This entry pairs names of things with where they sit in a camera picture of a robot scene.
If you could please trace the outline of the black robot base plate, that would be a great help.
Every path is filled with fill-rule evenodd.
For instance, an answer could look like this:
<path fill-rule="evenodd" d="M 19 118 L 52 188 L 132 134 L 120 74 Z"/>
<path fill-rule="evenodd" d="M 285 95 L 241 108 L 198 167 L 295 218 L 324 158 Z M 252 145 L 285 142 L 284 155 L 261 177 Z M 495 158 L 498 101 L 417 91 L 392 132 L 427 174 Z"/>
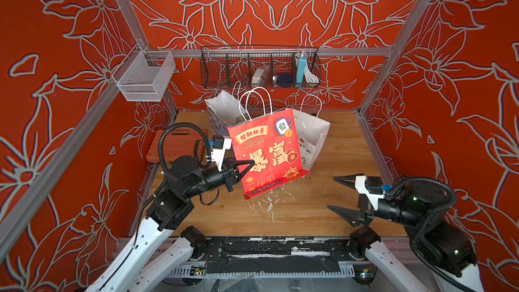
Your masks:
<path fill-rule="evenodd" d="M 362 264 L 347 251 L 347 237 L 209 237 L 193 259 L 209 273 L 338 270 Z"/>

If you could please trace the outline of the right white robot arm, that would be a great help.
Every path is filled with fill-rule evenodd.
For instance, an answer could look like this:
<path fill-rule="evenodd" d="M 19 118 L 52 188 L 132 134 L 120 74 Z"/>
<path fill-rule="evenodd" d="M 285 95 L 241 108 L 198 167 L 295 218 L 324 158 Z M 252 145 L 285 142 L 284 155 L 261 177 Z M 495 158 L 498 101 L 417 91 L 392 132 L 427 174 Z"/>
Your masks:
<path fill-rule="evenodd" d="M 406 229 L 412 253 L 437 278 L 444 291 L 482 291 L 477 253 L 468 236 L 445 220 L 458 202 L 455 191 L 428 177 L 401 177 L 386 185 L 380 177 L 354 174 L 333 177 L 336 183 L 358 192 L 358 209 L 331 205 L 329 209 L 355 228 L 347 253 L 368 260 L 400 291 L 426 291 L 421 283 L 370 228 L 375 218 Z"/>

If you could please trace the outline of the red RICH paper bag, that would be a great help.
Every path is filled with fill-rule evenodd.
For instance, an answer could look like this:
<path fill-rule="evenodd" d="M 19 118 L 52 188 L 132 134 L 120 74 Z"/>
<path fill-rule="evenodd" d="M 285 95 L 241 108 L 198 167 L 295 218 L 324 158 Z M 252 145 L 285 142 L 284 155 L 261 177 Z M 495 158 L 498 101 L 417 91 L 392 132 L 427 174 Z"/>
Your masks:
<path fill-rule="evenodd" d="M 302 168 L 292 109 L 275 112 L 268 97 L 263 115 L 252 118 L 246 112 L 244 123 L 228 128 L 235 158 L 255 161 L 241 180 L 246 200 L 309 174 Z"/>

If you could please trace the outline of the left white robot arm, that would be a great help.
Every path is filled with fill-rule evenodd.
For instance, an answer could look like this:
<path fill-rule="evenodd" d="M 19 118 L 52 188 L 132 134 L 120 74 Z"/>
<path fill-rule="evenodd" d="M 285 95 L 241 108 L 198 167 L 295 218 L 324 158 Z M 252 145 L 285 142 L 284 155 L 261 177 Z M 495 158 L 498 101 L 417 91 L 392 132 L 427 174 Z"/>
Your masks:
<path fill-rule="evenodd" d="M 190 128 L 200 134 L 208 153 L 206 164 L 193 154 L 183 155 L 167 165 L 164 157 L 166 138 L 180 128 Z M 200 127 L 191 123 L 181 122 L 167 128 L 158 142 L 164 179 L 146 202 L 145 218 L 116 259 L 87 290 L 151 291 L 190 258 L 201 257 L 205 252 L 206 237 L 193 226 L 186 228 L 158 257 L 154 253 L 193 211 L 194 197 L 219 191 L 221 187 L 231 192 L 254 167 L 253 160 L 226 158 L 231 147 L 230 137 L 215 136 L 209 140 Z"/>

